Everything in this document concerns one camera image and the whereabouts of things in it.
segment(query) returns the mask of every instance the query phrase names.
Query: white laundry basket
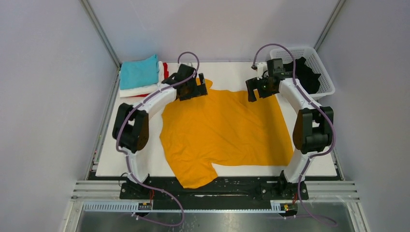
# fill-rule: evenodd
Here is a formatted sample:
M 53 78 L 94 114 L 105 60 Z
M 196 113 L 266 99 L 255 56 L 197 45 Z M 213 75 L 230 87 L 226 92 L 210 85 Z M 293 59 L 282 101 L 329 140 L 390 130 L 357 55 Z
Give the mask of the white laundry basket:
M 290 47 L 288 49 L 295 59 L 299 59 L 301 57 L 306 58 L 305 64 L 309 66 L 314 73 L 321 74 L 319 77 L 319 82 L 321 85 L 318 92 L 310 95 L 313 99 L 318 100 L 326 95 L 332 95 L 335 93 L 335 86 L 333 85 L 333 82 L 315 49 L 311 47 Z M 292 62 L 291 56 L 282 48 L 271 50 L 270 57 L 282 58 L 284 64 Z

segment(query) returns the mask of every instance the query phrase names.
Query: gray wall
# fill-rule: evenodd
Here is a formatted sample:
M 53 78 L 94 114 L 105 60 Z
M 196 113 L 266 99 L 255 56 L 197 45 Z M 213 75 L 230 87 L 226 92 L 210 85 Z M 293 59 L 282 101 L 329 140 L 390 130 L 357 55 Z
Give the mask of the gray wall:
M 337 151 L 373 232 L 409 231 L 410 2 L 347 1 L 319 49 Z
M 0 231 L 58 230 L 115 69 L 79 1 L 0 1 Z
M 122 61 L 181 52 L 250 61 L 267 43 L 314 46 L 337 0 L 90 0 Z M 270 49 L 259 56 L 266 60 Z

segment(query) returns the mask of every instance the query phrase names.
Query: orange cloth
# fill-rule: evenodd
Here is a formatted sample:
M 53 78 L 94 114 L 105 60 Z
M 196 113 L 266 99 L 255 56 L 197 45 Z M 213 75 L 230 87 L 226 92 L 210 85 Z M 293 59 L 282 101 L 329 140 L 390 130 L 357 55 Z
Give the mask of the orange cloth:
M 184 188 L 195 189 L 225 166 L 286 166 L 292 143 L 276 97 L 248 102 L 248 92 L 209 89 L 208 95 L 168 104 L 160 135 L 165 157 Z

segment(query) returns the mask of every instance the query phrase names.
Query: purple cable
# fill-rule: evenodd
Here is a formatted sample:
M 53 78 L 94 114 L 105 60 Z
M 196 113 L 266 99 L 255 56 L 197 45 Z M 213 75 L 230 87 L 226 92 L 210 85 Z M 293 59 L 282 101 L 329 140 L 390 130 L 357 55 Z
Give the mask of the purple cable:
M 315 109 L 317 109 L 317 110 L 319 111 L 319 113 L 324 117 L 324 119 L 327 121 L 327 123 L 329 123 L 330 129 L 332 130 L 332 140 L 333 140 L 333 141 L 332 141 L 332 144 L 331 144 L 330 148 L 329 148 L 327 151 L 323 152 L 323 153 L 314 154 L 314 155 L 311 155 L 311 156 L 308 157 L 307 162 L 306 162 L 306 165 L 305 165 L 305 167 L 303 168 L 303 170 L 302 170 L 302 172 L 301 172 L 301 174 L 300 174 L 300 176 L 299 176 L 299 181 L 298 181 L 298 183 L 297 183 L 297 196 L 298 196 L 298 198 L 299 198 L 299 201 L 300 201 L 300 204 L 302 205 L 302 207 L 306 210 L 307 214 L 309 214 L 312 218 L 316 219 L 318 222 L 320 222 L 320 223 L 322 223 L 322 224 L 325 224 L 325 225 L 327 225 L 327 226 L 336 227 L 336 226 L 337 226 L 337 222 L 336 222 L 334 219 L 331 219 L 330 217 L 326 217 L 326 216 L 321 216 L 321 215 L 312 214 L 312 213 L 305 207 L 305 204 L 303 203 L 302 198 L 301 198 L 301 196 L 300 196 L 300 184 L 301 184 L 301 182 L 302 182 L 302 177 L 303 177 L 303 175 L 305 174 L 306 170 L 308 169 L 311 159 L 314 158 L 314 157 L 327 155 L 327 154 L 329 154 L 330 152 L 332 152 L 333 148 L 335 148 L 335 142 L 336 142 L 335 127 L 333 126 L 333 123 L 332 123 L 332 121 L 330 120 L 330 118 L 320 109 L 320 107 L 318 107 L 316 104 L 314 104 L 314 103 L 309 99 L 309 97 L 303 92 L 303 90 L 301 89 L 301 87 L 297 84 L 297 82 L 296 82 L 296 59 L 294 58 L 294 56 L 292 55 L 292 53 L 289 51 L 289 49 L 287 49 L 286 47 L 284 47 L 284 46 L 282 46 L 282 45 L 280 45 L 280 44 L 277 44 L 277 43 L 268 43 L 268 44 L 262 46 L 261 48 L 259 48 L 259 50 L 256 52 L 255 58 L 253 59 L 253 64 L 252 64 L 252 66 L 255 66 L 255 64 L 256 64 L 256 58 L 258 57 L 259 52 L 260 52 L 262 49 L 264 49 L 265 47 L 268 47 L 268 46 L 278 46 L 278 47 L 283 48 L 286 52 L 289 53 L 289 55 L 291 56 L 292 61 L 293 61 L 293 73 L 292 73 L 293 84 L 296 86 L 297 90 L 302 94 L 303 98 L 304 98 L 306 101 L 308 101 L 308 103 L 309 103 L 311 106 L 313 106 Z M 323 220 L 320 220 L 319 218 L 325 218 L 325 219 L 331 221 L 332 223 L 327 223 L 327 222 L 325 222 L 325 221 L 323 221 Z
M 178 86 L 178 85 L 180 85 L 180 84 L 183 84 L 183 83 L 187 82 L 188 80 L 190 80 L 191 78 L 193 78 L 193 77 L 198 73 L 198 70 L 199 70 L 199 59 L 198 59 L 198 57 L 197 57 L 194 53 L 192 53 L 192 52 L 183 52 L 183 53 L 181 53 L 181 55 L 178 56 L 178 63 L 179 63 L 179 59 L 181 58 L 181 56 L 182 56 L 183 54 L 192 54 L 192 55 L 196 58 L 196 61 L 197 61 L 197 63 L 198 63 L 197 66 L 196 66 L 196 70 L 194 71 L 194 73 L 193 73 L 190 77 L 188 77 L 188 78 L 186 78 L 186 79 L 184 79 L 184 80 L 182 80 L 182 81 L 180 81 L 180 82 L 177 82 L 177 83 L 175 83 L 175 84 L 172 84 L 172 85 L 170 85 L 170 86 L 166 86 L 166 87 L 164 87 L 164 88 L 162 88 L 162 89 L 160 89 L 160 90 L 157 90 L 157 91 L 153 92 L 152 94 L 148 95 L 148 96 L 143 100 L 142 103 L 138 104 L 136 107 L 134 107 L 134 108 L 128 113 L 128 115 L 125 117 L 125 120 L 124 120 L 124 122 L 122 123 L 121 128 L 119 129 L 119 132 L 118 132 L 117 142 L 116 142 L 116 149 L 117 149 L 118 152 L 121 152 L 121 153 L 124 153 L 125 155 L 127 155 L 127 152 L 126 152 L 126 151 L 119 149 L 119 139 L 121 138 L 121 135 L 122 135 L 122 133 L 123 133 L 123 131 L 124 131 L 125 125 L 127 124 L 127 122 L 128 122 L 128 120 L 130 119 L 131 115 L 132 115 L 139 107 L 141 107 L 141 106 L 142 106 L 143 104 L 145 104 L 147 101 L 149 101 L 150 99 L 152 99 L 155 95 L 161 93 L 162 91 L 164 91 L 164 90 L 166 90 L 166 89 L 169 89 L 169 88 L 171 88 L 171 87 L 175 87 L 175 86 Z M 152 222 L 152 223 L 155 223 L 155 224 L 159 224 L 159 225 L 163 225 L 163 226 L 172 226 L 172 227 L 174 227 L 174 226 L 180 226 L 180 225 L 184 222 L 184 220 L 185 220 L 185 213 L 184 213 L 184 208 L 182 207 L 182 205 L 181 205 L 181 203 L 178 201 L 178 199 L 177 199 L 174 195 L 172 195 L 171 193 L 169 193 L 169 192 L 167 192 L 167 191 L 165 191 L 165 190 L 163 190 L 163 189 L 151 187 L 151 186 L 148 186 L 148 185 L 145 185 L 145 184 L 141 183 L 141 182 L 137 179 L 137 177 L 134 175 L 134 173 L 132 173 L 129 157 L 126 156 L 126 157 L 125 157 L 125 160 L 126 160 L 126 163 L 127 163 L 128 172 L 130 173 L 130 177 L 131 177 L 137 184 L 139 184 L 139 185 L 141 185 L 141 186 L 143 186 L 143 187 L 145 187 L 145 188 L 147 188 L 147 189 L 152 189 L 152 190 L 160 191 L 160 192 L 163 192 L 163 193 L 167 194 L 168 196 L 170 196 L 172 199 L 175 200 L 175 202 L 178 204 L 179 208 L 181 209 L 181 213 L 182 213 L 182 219 L 181 219 L 181 221 L 180 221 L 179 223 L 177 223 L 177 224 L 162 223 L 162 222 L 159 222 L 159 221 L 151 220 L 151 219 L 148 219 L 148 218 L 145 218 L 145 217 L 138 217 L 138 216 L 137 216 L 137 219 L 140 218 L 140 219 L 142 219 L 142 220 L 149 221 L 149 222 Z

